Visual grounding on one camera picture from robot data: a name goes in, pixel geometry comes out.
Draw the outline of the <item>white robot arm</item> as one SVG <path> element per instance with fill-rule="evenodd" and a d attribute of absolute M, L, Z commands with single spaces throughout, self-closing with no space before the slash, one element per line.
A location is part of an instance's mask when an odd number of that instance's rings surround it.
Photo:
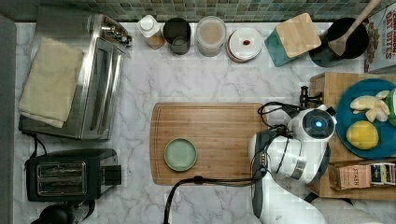
<path fill-rule="evenodd" d="M 335 133 L 335 110 L 325 105 L 281 107 L 290 116 L 285 126 L 255 133 L 249 143 L 252 162 L 251 207 L 261 224 L 327 224 L 311 203 L 283 189 L 277 174 L 309 184 L 326 171 L 329 141 Z"/>

